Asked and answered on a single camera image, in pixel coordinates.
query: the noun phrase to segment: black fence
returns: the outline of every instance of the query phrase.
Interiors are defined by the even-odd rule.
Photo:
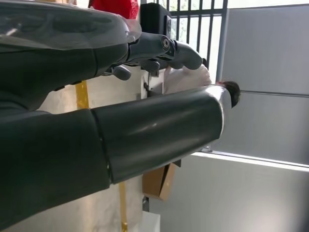
[[[207,59],[207,68],[213,77],[219,78],[217,67],[222,51],[228,0],[155,2],[163,5],[172,15],[172,38],[195,48]]]

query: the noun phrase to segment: black device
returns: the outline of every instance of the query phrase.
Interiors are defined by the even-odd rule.
[[[160,34],[111,45],[101,38],[125,41],[129,33],[121,17],[106,12],[0,0],[0,17],[6,39],[0,41],[0,231],[200,150],[219,139],[231,109],[227,89],[208,86],[58,115],[36,111],[50,91],[121,64],[163,60],[197,69],[202,59]],[[11,37],[20,43],[9,43]],[[38,37],[58,49],[20,44]],[[67,40],[70,49],[61,50],[60,38],[75,43]]]
[[[168,10],[160,4],[148,3],[142,4],[139,12],[142,31],[162,34],[170,38],[172,20]]]

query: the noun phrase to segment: black hair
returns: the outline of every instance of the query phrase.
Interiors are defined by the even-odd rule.
[[[240,89],[237,83],[234,81],[222,81],[221,84],[230,93],[232,108],[240,101]]]
[[[203,64],[203,66],[207,68],[207,61],[205,58],[202,59],[202,64]]]

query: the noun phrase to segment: reflective surface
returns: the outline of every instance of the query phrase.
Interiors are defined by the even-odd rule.
[[[141,93],[139,68],[129,69],[130,79],[121,81],[115,76],[97,77],[87,81],[91,108],[133,101]],[[51,92],[40,108],[54,114],[76,110],[75,86]],[[135,232],[142,217],[142,177],[125,182],[129,229]],[[17,223],[5,232],[120,232],[118,185],[78,200],[41,212]]]

